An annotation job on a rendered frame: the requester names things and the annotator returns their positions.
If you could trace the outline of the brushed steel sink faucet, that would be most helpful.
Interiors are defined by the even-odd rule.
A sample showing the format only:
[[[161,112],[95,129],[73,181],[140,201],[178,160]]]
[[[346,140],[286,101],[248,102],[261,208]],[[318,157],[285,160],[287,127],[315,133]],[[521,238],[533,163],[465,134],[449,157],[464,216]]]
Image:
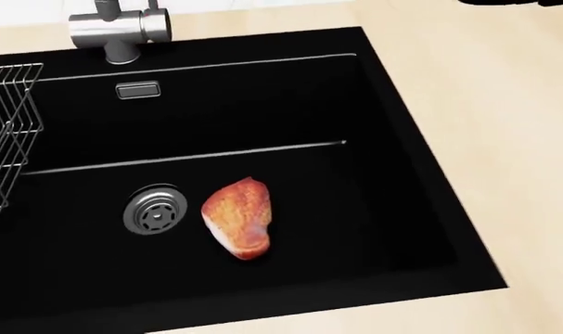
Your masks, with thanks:
[[[141,44],[173,39],[169,11],[158,0],[147,4],[145,10],[122,10],[119,0],[95,0],[96,13],[69,16],[70,39],[80,49],[101,47],[112,65],[133,63]]]

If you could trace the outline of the round steel sink drain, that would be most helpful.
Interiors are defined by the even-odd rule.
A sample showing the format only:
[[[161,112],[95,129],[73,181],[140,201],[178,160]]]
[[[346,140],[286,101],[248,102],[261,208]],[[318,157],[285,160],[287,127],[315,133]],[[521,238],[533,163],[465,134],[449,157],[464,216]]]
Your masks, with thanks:
[[[122,213],[124,226],[138,236],[154,236],[178,225],[186,216],[188,202],[171,184],[153,184],[135,191]]]

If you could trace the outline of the black rectangular kitchen sink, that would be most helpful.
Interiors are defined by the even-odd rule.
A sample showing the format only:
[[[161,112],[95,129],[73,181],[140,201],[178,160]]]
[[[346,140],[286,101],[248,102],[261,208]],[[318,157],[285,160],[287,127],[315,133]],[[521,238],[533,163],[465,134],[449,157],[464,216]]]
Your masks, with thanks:
[[[43,63],[44,130],[0,216],[0,334],[143,334],[504,289],[506,282],[363,30],[0,56]],[[118,99],[157,81],[161,95]],[[272,204],[241,261],[203,203],[246,177]],[[138,236],[139,188],[186,216]]]

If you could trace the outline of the rectangular steel overflow plate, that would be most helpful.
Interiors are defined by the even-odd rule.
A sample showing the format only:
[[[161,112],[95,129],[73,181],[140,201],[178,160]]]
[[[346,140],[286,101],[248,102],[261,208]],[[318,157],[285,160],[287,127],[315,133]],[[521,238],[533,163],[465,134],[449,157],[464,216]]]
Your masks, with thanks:
[[[115,92],[118,99],[140,99],[161,95],[160,83],[157,81],[117,83]]]

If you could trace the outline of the black appliance edge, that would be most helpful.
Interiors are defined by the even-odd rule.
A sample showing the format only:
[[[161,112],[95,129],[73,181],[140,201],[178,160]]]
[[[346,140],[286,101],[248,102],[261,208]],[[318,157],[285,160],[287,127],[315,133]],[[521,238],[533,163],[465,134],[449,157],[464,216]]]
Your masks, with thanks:
[[[476,6],[505,6],[505,5],[527,5],[536,3],[539,6],[551,7],[562,6],[563,0],[458,0],[467,5]]]

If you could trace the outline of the browned raw meat piece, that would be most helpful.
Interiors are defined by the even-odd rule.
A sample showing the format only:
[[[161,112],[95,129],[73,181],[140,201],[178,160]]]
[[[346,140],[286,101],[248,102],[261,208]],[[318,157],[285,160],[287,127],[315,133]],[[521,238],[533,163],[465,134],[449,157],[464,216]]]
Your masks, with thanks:
[[[246,177],[220,188],[200,213],[211,235],[239,260],[250,261],[269,250],[272,204],[264,183]]]

